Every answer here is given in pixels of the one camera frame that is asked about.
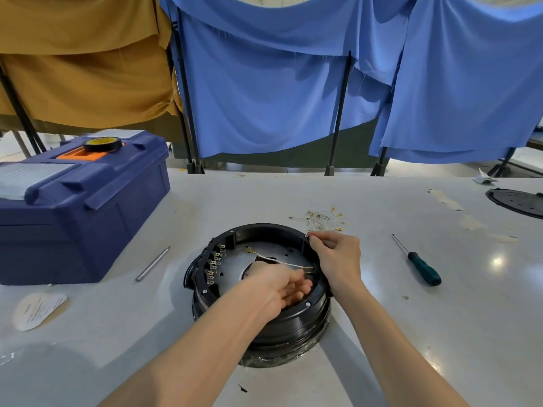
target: table surface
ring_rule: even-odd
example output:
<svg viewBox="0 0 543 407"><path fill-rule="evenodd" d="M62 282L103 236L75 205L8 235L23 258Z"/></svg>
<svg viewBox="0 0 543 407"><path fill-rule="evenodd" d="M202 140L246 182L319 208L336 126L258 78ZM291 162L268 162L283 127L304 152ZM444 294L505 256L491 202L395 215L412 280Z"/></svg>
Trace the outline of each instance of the table surface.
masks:
<svg viewBox="0 0 543 407"><path fill-rule="evenodd" d="M256 222L303 231L303 222L288 217L332 206L343 213L345 232L360 238L362 279L372 294L472 406L540 405L542 220L495 205L485 196L488 187L469 178L188 176L175 169L169 175L172 190L102 282L0 287L2 406L95 406L190 327L192 291L184 290L182 278L211 238ZM541 183L506 178L498 184L537 192ZM443 191L464 211L441 203L429 189ZM488 229L466 230L460 224L465 215ZM424 284L392 232L438 270L442 285ZM491 234L519 241L503 244ZM169 245L158 266L135 283ZM67 308L18 332L12 312L35 291L65 293ZM386 402L333 301L330 326L314 349L272 369L238 366L215 406L351 404Z"/></svg>

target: person's left hand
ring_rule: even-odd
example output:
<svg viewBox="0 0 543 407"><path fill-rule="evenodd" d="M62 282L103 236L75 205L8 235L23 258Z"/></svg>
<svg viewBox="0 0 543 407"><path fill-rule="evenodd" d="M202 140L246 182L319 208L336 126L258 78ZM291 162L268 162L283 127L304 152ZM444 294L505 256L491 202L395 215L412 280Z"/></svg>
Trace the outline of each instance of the person's left hand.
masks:
<svg viewBox="0 0 543 407"><path fill-rule="evenodd" d="M269 320L277 317L283 308L299 303L313 285L311 280L305 279L302 269L292 270L284 264L255 261L247 275L270 292L266 306Z"/></svg>

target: human arm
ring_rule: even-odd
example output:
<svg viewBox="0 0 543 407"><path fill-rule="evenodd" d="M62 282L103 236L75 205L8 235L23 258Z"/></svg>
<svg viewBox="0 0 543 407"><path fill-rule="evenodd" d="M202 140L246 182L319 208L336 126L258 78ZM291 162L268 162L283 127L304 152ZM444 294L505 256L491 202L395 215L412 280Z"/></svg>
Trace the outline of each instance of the human arm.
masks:
<svg viewBox="0 0 543 407"><path fill-rule="evenodd" d="M309 242L390 407L469 407L365 287L359 240L335 232L311 232Z"/></svg>
<svg viewBox="0 0 543 407"><path fill-rule="evenodd" d="M284 265L258 261L249 274L99 407L211 406L264 325L311 289Z"/></svg>

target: human hand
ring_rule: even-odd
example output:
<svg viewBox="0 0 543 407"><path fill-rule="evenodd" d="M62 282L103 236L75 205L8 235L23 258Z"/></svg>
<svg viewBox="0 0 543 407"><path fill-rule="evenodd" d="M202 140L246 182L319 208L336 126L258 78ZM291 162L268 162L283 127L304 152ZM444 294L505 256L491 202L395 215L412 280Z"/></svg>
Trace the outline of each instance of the human hand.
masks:
<svg viewBox="0 0 543 407"><path fill-rule="evenodd" d="M320 260L320 268L337 296L346 288L364 287L360 278L360 240L333 231L312 231L309 243Z"/></svg>
<svg viewBox="0 0 543 407"><path fill-rule="evenodd" d="M277 317L283 308L299 303L313 285L311 280L305 279L302 269L291 270L284 264L255 261L247 275L269 292L265 308L269 320Z"/></svg>

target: green screwdriver handle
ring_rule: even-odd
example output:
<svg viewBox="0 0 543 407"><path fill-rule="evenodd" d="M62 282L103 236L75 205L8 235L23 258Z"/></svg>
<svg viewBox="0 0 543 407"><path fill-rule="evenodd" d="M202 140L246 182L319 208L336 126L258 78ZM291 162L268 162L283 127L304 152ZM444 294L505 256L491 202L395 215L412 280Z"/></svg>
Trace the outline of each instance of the green screwdriver handle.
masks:
<svg viewBox="0 0 543 407"><path fill-rule="evenodd" d="M438 272L426 264L426 262L420 258L417 253L410 252L407 254L407 258L415 265L415 268L418 270L426 283L433 287L441 284L441 277L439 277Z"/></svg>

